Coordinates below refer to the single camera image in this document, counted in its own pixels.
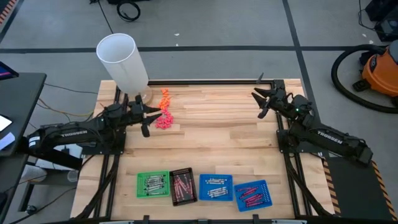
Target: wooden plank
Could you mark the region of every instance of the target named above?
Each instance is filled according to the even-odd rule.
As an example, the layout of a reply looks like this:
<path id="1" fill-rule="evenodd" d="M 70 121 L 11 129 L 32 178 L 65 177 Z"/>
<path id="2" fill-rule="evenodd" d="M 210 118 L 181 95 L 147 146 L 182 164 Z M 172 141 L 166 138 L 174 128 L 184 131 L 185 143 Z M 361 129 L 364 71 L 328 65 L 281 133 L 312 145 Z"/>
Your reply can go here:
<path id="1" fill-rule="evenodd" d="M 303 94 L 299 79 L 285 80 L 285 84 L 288 91 Z M 150 106 L 159 103 L 160 89 L 165 87 L 171 96 L 169 111 L 174 124 L 166 130 L 151 126 L 150 138 L 142 137 L 138 125 L 127 128 L 112 219 L 141 220 L 143 215 L 161 220 L 242 219 L 252 218 L 252 214 L 261 218 L 293 218 L 284 159 L 275 135 L 275 113 L 270 111 L 264 119 L 257 119 L 259 109 L 251 96 L 254 87 L 269 88 L 269 85 L 152 86 L 154 97 Z M 95 114 L 113 102 L 115 88 L 111 80 L 101 82 Z M 95 156 L 81 171 L 71 217 L 82 211 L 97 189 L 102 158 Z M 308 188 L 333 213 L 321 160 L 302 155 L 302 164 Z M 185 167 L 192 167 L 197 189 L 199 174 L 232 174 L 234 184 L 265 179 L 274 205 L 240 213 L 236 202 L 199 201 L 173 207 L 170 197 L 136 198 L 138 172 Z M 299 202 L 303 208 L 302 198 Z"/>

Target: yellow black warning tape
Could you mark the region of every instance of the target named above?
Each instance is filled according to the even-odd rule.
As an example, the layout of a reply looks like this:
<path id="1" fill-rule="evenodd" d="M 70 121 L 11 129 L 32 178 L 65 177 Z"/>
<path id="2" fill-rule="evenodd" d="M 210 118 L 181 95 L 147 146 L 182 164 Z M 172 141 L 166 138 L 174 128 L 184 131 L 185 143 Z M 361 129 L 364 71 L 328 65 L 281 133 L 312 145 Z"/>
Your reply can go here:
<path id="1" fill-rule="evenodd" d="M 3 12 L 0 14 L 0 24 L 2 24 L 6 20 L 6 17 L 11 12 L 11 10 L 15 6 L 16 2 L 17 2 L 17 0 L 10 0 L 8 2 L 7 6 L 4 8 Z"/>
<path id="2" fill-rule="evenodd" d="M 392 204 L 391 204 L 391 199 L 390 199 L 390 197 L 387 194 L 386 186 L 384 185 L 383 179 L 381 178 L 381 174 L 380 174 L 379 168 L 377 167 L 377 164 L 374 161 L 372 161 L 372 165 L 373 165 L 373 168 L 374 168 L 374 172 L 376 173 L 377 180 L 379 181 L 380 189 L 383 192 L 384 198 L 386 200 L 387 207 L 388 207 L 388 209 L 389 209 L 389 211 L 390 211 L 390 213 L 392 215 L 392 219 L 394 221 L 398 221 L 397 215 L 396 215 L 396 213 L 395 213 L 395 211 L 394 211 L 394 209 L 392 207 Z"/>
<path id="3" fill-rule="evenodd" d="M 331 202 L 333 204 L 333 208 L 335 209 L 335 214 L 341 215 L 340 206 L 338 205 L 337 195 L 335 192 L 335 186 L 333 185 L 333 181 L 332 181 L 331 175 L 330 175 L 329 165 L 326 160 L 323 160 L 323 171 L 325 171 L 325 177 L 326 177 L 326 181 L 328 182 Z"/>

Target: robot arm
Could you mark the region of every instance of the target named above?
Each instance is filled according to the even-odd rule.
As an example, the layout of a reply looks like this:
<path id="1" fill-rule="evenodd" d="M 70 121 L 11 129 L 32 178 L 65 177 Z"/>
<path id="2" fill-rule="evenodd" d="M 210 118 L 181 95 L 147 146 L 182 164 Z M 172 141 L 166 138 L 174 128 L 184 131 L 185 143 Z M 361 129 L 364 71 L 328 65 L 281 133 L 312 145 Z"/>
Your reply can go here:
<path id="1" fill-rule="evenodd" d="M 314 115 L 310 114 L 311 102 L 302 95 L 296 95 L 289 103 L 287 98 L 292 94 L 286 95 L 283 83 L 275 84 L 274 90 L 255 88 L 262 97 L 255 93 L 252 95 L 262 109 L 258 118 L 262 119 L 268 110 L 272 109 L 291 121 L 284 142 L 294 147 L 300 141 L 307 141 L 362 165 L 370 163 L 373 153 L 363 139 L 342 133 L 317 121 Z"/>
<path id="2" fill-rule="evenodd" d="M 84 122 L 71 122 L 44 126 L 28 136 L 29 150 L 44 152 L 63 144 L 77 144 L 95 142 L 104 147 L 112 147 L 115 141 L 115 132 L 126 126 L 142 123 L 141 131 L 144 137 L 149 137 L 148 125 L 161 114 L 146 116 L 146 113 L 160 111 L 142 103 L 140 96 L 129 102 L 130 110 L 123 113 L 119 103 L 106 107 L 97 117 Z"/>

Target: green pegboard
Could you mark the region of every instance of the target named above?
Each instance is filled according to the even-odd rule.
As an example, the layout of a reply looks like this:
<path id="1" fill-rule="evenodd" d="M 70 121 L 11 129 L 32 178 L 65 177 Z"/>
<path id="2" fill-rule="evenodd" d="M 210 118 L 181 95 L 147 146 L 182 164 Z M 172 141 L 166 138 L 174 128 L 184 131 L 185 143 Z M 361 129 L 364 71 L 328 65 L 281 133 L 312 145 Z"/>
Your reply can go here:
<path id="1" fill-rule="evenodd" d="M 163 178 L 164 185 L 161 189 L 153 190 L 150 193 L 147 193 L 145 190 L 147 188 L 145 181 L 150 176 L 161 175 Z M 170 176 L 169 171 L 161 170 L 161 171 L 152 171 L 152 172 L 141 172 L 137 174 L 137 198 L 152 198 L 152 197 L 165 197 L 170 195 Z"/>

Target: blue pegboard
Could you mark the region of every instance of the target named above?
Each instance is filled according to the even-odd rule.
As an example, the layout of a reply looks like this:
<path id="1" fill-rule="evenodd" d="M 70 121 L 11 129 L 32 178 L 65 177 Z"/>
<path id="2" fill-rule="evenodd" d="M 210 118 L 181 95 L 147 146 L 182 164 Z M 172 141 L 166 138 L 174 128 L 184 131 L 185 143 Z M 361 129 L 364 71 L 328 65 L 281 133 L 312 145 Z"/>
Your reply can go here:
<path id="1" fill-rule="evenodd" d="M 246 187 L 257 187 L 257 190 L 250 195 L 240 198 L 246 192 L 246 190 L 242 190 L 242 191 L 238 191 L 238 190 L 244 189 Z M 254 182 L 235 185 L 234 191 L 235 191 L 236 203 L 238 204 L 238 209 L 240 212 L 245 212 L 245 211 L 250 211 L 250 210 L 254 210 L 254 209 L 258 209 L 258 208 L 265 208 L 265 207 L 272 206 L 271 195 L 269 194 L 267 182 L 265 180 L 258 180 L 258 181 L 254 181 Z M 243 202 L 243 200 L 246 198 L 249 198 L 250 196 L 256 195 L 256 194 L 262 194 L 262 199 L 259 202 L 263 202 L 263 203 L 260 205 L 252 206 L 252 207 L 246 207 L 246 203 Z"/>
<path id="2" fill-rule="evenodd" d="M 207 184 L 206 180 L 210 178 L 214 179 L 226 179 L 224 184 Z M 200 174 L 199 177 L 199 199 L 200 200 L 212 200 L 212 201 L 233 201 L 233 182 L 232 175 L 224 175 L 224 174 Z M 214 190 L 220 187 L 226 187 L 228 193 L 226 195 L 222 195 L 219 197 L 211 198 L 207 192 L 209 190 Z"/>

